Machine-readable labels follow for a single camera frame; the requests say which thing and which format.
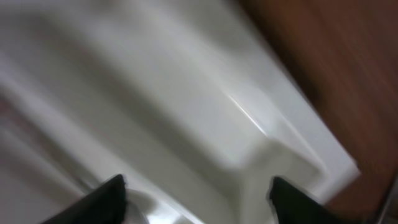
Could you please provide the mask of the large steel spoon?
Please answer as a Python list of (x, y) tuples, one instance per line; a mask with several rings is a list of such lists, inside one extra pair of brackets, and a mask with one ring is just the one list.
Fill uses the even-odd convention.
[(144, 192), (128, 189), (126, 197), (125, 224), (193, 224), (166, 203)]

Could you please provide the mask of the white plastic cutlery tray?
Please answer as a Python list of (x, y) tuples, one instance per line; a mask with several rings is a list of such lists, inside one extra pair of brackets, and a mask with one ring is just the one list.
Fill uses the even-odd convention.
[(273, 176), (324, 203), (359, 175), (231, 1), (2, 1), (1, 92), (154, 223), (272, 223)]

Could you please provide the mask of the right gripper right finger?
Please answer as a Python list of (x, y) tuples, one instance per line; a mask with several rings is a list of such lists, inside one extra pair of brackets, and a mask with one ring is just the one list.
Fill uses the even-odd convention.
[(275, 176), (268, 201), (279, 224), (338, 224), (342, 221), (306, 194)]

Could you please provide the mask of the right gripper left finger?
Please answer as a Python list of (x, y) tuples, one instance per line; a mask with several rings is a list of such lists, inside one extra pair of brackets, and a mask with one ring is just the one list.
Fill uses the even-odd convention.
[(118, 174), (43, 224), (122, 224), (126, 210), (125, 181)]

